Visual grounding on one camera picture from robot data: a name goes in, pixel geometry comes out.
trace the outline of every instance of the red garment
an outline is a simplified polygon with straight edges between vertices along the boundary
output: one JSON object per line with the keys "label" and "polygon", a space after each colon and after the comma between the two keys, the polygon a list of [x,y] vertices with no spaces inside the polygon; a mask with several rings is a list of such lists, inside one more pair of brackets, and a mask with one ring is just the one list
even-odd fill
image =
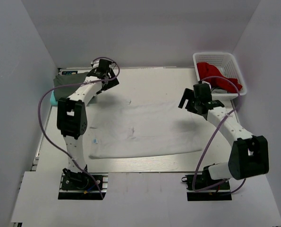
{"label": "red garment", "polygon": [[[199,72],[200,79],[203,79],[206,77],[211,77],[211,76],[218,76],[218,77],[226,78],[220,73],[220,71],[217,69],[216,66],[210,65],[209,63],[206,63],[206,62],[197,63],[197,69]],[[228,79],[234,85],[236,85],[236,87],[238,88],[239,91],[242,89],[242,85],[238,84],[237,79],[233,79],[233,78],[226,78],[226,79]],[[221,89],[224,89],[228,92],[236,93],[236,89],[229,82],[227,82],[223,79],[212,78],[212,79],[207,79],[205,81],[209,82],[212,87],[220,87]]]}

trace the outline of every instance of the white table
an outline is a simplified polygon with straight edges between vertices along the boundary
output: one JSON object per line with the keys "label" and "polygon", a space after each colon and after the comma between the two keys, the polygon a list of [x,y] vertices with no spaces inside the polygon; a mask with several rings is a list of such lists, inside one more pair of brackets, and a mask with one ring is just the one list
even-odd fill
{"label": "white table", "polygon": [[[124,69],[119,81],[120,85],[108,93],[123,95],[134,104],[170,100],[179,103],[184,89],[192,88],[197,82],[194,69],[163,68]],[[231,108],[229,101],[224,104]],[[56,111],[53,107],[46,131],[65,148],[56,128]],[[203,118],[196,122],[200,124],[198,133],[204,146],[215,127]],[[89,172],[109,173],[106,197],[103,201],[60,201],[57,197],[61,170],[68,159],[43,140],[36,172],[24,175],[12,222],[22,222],[23,227],[281,225],[264,175],[248,179],[242,190],[233,195],[233,201],[187,202],[181,172],[194,171],[201,154],[200,151],[163,157],[91,160],[85,151]],[[228,142],[218,133],[202,167],[225,162],[229,154]],[[240,182],[230,180],[230,184],[235,188]]]}

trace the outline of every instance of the plastic basket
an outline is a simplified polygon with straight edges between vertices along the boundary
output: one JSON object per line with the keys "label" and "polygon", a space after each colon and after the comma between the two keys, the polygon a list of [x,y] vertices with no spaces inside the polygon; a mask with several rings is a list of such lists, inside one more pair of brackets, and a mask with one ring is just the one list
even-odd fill
{"label": "plastic basket", "polygon": [[[242,89],[240,90],[240,95],[243,96],[247,93],[247,88],[236,62],[234,55],[231,53],[225,52],[200,52],[194,53],[193,55],[195,70],[198,81],[200,80],[197,63],[198,62],[207,62],[211,65],[216,66],[219,71],[226,78],[236,78],[238,83],[242,85]],[[213,100],[232,100],[238,96],[237,93],[227,93],[227,94],[215,94],[212,93]]]}

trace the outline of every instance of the white laundry basket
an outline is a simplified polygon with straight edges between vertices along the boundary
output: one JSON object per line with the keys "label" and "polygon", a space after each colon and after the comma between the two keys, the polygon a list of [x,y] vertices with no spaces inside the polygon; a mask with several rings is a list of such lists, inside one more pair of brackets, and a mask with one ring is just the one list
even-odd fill
{"label": "white laundry basket", "polygon": [[[194,53],[193,55],[195,70],[198,81],[200,80],[197,63],[207,62],[211,65],[216,66],[223,76],[226,78],[236,78],[238,83],[242,85],[240,90],[240,95],[243,96],[247,93],[247,88],[240,72],[240,69],[237,65],[234,55],[231,53],[225,52],[200,52]],[[232,100],[238,96],[237,93],[228,93],[228,94],[212,94],[213,100]]]}

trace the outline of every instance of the gray wall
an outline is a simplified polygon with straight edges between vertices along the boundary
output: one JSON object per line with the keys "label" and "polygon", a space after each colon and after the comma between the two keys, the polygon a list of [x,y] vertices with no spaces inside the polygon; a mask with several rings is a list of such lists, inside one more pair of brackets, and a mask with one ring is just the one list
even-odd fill
{"label": "gray wall", "polygon": [[281,214],[281,1],[261,1],[233,53],[248,88],[240,120],[269,141],[267,178]]}
{"label": "gray wall", "polygon": [[189,66],[232,52],[260,0],[22,0],[58,67]]}
{"label": "gray wall", "polygon": [[[0,0],[0,227],[8,226],[40,129],[37,103],[56,67],[20,0]],[[49,102],[43,112],[47,115]]]}

